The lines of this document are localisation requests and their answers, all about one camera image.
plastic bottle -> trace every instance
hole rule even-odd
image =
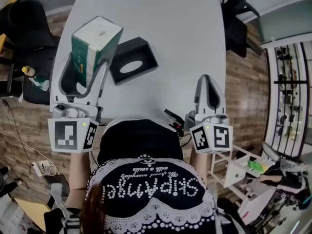
[[[29,67],[29,66],[24,66],[22,69],[24,74],[26,74],[27,76],[34,76],[36,71],[34,68]]]

white table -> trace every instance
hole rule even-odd
[[[61,36],[54,68],[71,51],[71,35],[95,16],[124,31],[119,43],[147,40],[159,67],[120,86],[110,73],[99,106],[102,118],[184,118],[194,110],[197,81],[212,76],[225,89],[225,38],[219,0],[76,0]]]

green and white tissue box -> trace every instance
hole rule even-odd
[[[110,66],[123,28],[103,17],[95,17],[72,34],[73,67],[79,83],[88,87],[104,62]]]

wooden floor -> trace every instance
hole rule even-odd
[[[54,35],[61,35],[68,13],[48,17],[48,23]],[[250,37],[259,43],[258,31],[248,25]],[[1,56],[10,56],[4,51]],[[266,125],[268,109],[268,70],[266,57],[258,57],[248,50],[245,59],[232,52],[227,52],[226,67],[226,101],[227,113],[234,127],[234,143],[240,147],[254,146],[259,151]],[[0,80],[6,80],[7,67],[0,67]],[[60,173],[68,179],[70,156],[52,153],[49,144],[47,119],[51,117],[48,106],[34,105],[26,101],[19,103],[16,98],[6,98],[13,110],[21,139],[29,146],[38,149],[50,158]],[[14,135],[17,130],[12,115],[7,107],[0,103],[0,126]],[[99,139],[104,131],[97,132],[95,156],[98,154]],[[189,160],[191,145],[184,150],[185,160]],[[31,161],[45,160],[38,152],[25,146]],[[33,202],[47,202],[50,191],[44,178],[38,178],[34,170],[30,170],[29,160],[21,143],[12,135],[0,131],[0,167],[10,165],[12,171],[7,181],[22,176],[26,184],[15,189],[11,196],[28,199]],[[221,192],[230,195],[227,190]]]

black tissue box holder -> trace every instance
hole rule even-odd
[[[128,73],[122,73],[120,70],[128,63],[141,61],[139,68]],[[131,79],[139,77],[158,67],[155,56],[148,42],[141,37],[121,43],[117,46],[110,72],[115,85],[120,85]]]

